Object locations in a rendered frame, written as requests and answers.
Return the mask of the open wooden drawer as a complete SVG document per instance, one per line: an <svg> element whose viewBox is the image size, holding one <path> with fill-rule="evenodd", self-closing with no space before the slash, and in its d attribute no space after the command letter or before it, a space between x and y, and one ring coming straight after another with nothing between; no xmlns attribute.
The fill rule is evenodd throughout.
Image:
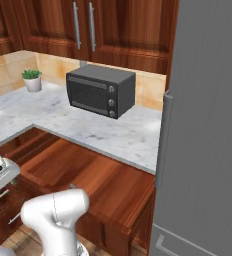
<svg viewBox="0 0 232 256"><path fill-rule="evenodd" d="M20 150L21 174L42 192L71 184L86 191L88 212L77 232L112 256L130 256L131 246L146 249L154 206L154 176L74 143L28 145Z"/></svg>

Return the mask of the wooden lower cupboard run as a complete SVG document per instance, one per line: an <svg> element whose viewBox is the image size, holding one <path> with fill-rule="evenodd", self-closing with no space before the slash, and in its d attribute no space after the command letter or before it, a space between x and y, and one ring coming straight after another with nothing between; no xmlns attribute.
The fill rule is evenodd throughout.
<svg viewBox="0 0 232 256"><path fill-rule="evenodd" d="M27 176L29 168L24 169L24 165L57 141L55 135L31 128L0 146L0 155L13 160L20 167L20 174L1 189L1 192L9 192L0 198L0 244L21 226L22 221L17 214L23 203L49 192L38 178Z"/></svg>

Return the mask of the dark grey toaster oven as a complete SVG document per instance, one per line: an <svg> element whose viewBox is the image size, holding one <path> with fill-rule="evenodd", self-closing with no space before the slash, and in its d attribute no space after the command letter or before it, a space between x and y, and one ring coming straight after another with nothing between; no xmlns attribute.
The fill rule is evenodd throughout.
<svg viewBox="0 0 232 256"><path fill-rule="evenodd" d="M88 64L66 74L71 106L118 119L135 105L136 73Z"/></svg>

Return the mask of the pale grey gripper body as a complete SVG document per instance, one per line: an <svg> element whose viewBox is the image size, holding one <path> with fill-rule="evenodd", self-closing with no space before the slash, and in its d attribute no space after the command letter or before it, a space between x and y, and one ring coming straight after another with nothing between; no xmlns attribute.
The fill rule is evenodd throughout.
<svg viewBox="0 0 232 256"><path fill-rule="evenodd" d="M0 172L0 190L20 174L20 167L10 159L4 159L6 167Z"/></svg>

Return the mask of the grey fridge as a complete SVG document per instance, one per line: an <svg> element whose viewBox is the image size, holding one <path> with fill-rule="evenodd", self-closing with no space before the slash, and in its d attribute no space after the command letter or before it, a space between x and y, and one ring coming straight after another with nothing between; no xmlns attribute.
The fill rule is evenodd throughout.
<svg viewBox="0 0 232 256"><path fill-rule="evenodd" d="M180 0L149 256L160 234L232 256L232 0Z"/></svg>

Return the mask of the wooden upper cupboard door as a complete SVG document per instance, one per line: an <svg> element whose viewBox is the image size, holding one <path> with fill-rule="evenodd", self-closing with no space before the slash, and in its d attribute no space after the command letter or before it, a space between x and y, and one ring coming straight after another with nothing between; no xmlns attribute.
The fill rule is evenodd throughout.
<svg viewBox="0 0 232 256"><path fill-rule="evenodd" d="M73 2L78 7L81 49L77 48ZM14 0L25 50L88 60L90 49L84 0Z"/></svg>
<svg viewBox="0 0 232 256"><path fill-rule="evenodd" d="M14 0L0 0L0 56L22 49Z"/></svg>
<svg viewBox="0 0 232 256"><path fill-rule="evenodd" d="M165 75L179 0L85 0L94 8L95 63Z"/></svg>

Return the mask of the green plant in white pot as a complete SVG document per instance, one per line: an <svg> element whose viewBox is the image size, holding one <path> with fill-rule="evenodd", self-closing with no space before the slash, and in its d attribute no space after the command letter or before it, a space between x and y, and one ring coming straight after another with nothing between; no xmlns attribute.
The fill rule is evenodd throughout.
<svg viewBox="0 0 232 256"><path fill-rule="evenodd" d="M22 72L25 86L30 93L39 92L42 89L41 75L42 72L39 70L28 69Z"/></svg>

